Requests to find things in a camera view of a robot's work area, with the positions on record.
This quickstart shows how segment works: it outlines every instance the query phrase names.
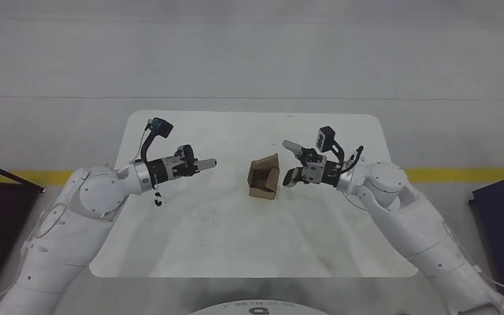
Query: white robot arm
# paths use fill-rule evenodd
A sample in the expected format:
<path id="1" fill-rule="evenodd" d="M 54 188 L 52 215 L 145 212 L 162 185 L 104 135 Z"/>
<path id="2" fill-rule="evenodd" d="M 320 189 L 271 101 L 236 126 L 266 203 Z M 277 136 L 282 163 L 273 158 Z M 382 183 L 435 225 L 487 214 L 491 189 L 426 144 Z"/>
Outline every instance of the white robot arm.
<path id="1" fill-rule="evenodd" d="M 198 161 L 189 145 L 171 157 L 148 161 L 146 152 L 154 138 L 168 137 L 172 128 L 162 119 L 149 120 L 141 159 L 120 170 L 94 167 L 70 176 L 23 245 L 17 281 L 0 302 L 1 315 L 53 314 L 67 286 L 99 252 L 129 195 L 217 165 L 215 159 Z M 157 190 L 155 196 L 159 206 Z"/>
<path id="2" fill-rule="evenodd" d="M 504 298 L 488 285 L 460 251 L 439 212 L 390 162 L 359 163 L 363 147 L 348 161 L 330 127 L 321 128 L 317 149 L 331 150 L 338 162 L 315 149 L 284 141 L 302 167 L 287 172 L 283 185 L 327 183 L 358 196 L 390 244 L 429 280 L 452 314 L 504 314 Z"/>

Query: table top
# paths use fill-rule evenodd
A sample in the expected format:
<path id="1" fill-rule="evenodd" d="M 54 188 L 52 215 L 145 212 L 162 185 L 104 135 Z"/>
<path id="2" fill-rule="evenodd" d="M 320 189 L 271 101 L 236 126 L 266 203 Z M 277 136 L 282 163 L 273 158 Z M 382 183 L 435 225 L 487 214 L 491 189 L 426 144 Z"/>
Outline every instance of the table top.
<path id="1" fill-rule="evenodd" d="M 281 184 L 287 170 L 298 166 L 282 141 L 314 147 L 318 129 L 326 125 L 348 154 L 363 145 L 366 162 L 390 161 L 375 117 L 144 110 L 128 120 L 116 168 L 135 156 L 153 117 L 175 127 L 167 139 L 154 141 L 150 160 L 191 144 L 197 158 L 216 158 L 217 167 L 160 185 L 168 201 L 161 207 L 154 205 L 153 191 L 130 196 L 90 264 L 96 276 L 407 277 L 417 272 L 367 212 L 333 187 L 280 186 L 272 201 L 248 195 L 251 161 L 278 153 Z"/>

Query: cardboard box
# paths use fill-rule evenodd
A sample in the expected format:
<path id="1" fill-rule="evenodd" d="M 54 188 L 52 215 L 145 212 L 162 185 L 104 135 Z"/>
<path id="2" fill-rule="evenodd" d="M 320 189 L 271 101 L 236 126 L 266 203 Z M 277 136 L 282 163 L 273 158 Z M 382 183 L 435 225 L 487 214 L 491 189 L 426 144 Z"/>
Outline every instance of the cardboard box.
<path id="1" fill-rule="evenodd" d="M 278 188 L 278 176 L 280 167 L 278 154 L 262 158 L 250 163 L 249 196 L 273 200 Z"/>

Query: yellow floor stripe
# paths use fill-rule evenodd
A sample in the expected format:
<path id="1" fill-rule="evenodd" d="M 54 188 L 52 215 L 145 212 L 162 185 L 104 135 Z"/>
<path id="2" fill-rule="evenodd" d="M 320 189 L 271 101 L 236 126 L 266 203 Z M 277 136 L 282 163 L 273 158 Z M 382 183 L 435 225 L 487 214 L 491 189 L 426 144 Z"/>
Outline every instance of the yellow floor stripe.
<path id="1" fill-rule="evenodd" d="M 407 169 L 406 173 L 411 183 L 494 183 L 504 180 L 504 168 L 418 168 Z"/>
<path id="2" fill-rule="evenodd" d="M 73 171 L 12 171 L 11 173 L 36 183 L 40 186 L 63 186 Z M 3 176 L 0 176 L 0 183 L 13 183 Z"/>
<path id="3" fill-rule="evenodd" d="M 19 177 L 41 186 L 63 186 L 72 172 L 72 170 L 13 171 Z M 406 173 L 411 183 L 494 183 L 504 180 L 504 168 L 417 168 L 407 169 Z M 12 183 L 12 181 L 0 176 L 0 183 Z"/>

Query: concrete floor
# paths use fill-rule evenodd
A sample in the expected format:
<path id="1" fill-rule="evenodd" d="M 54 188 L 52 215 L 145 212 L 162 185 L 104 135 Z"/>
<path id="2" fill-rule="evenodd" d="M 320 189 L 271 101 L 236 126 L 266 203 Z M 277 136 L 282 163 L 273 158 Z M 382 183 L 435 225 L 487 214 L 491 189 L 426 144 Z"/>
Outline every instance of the concrete floor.
<path id="1" fill-rule="evenodd" d="M 10 148 L 0 165 L 114 163 L 129 115 L 184 109 L 367 113 L 403 167 L 502 167 L 503 30 L 499 0 L 0 0 L 0 142 Z M 417 186 L 485 269 L 466 205 L 483 185 Z M 103 279 L 86 271 L 57 314 L 186 314 L 241 298 L 335 314 L 443 313 L 421 276 Z"/>

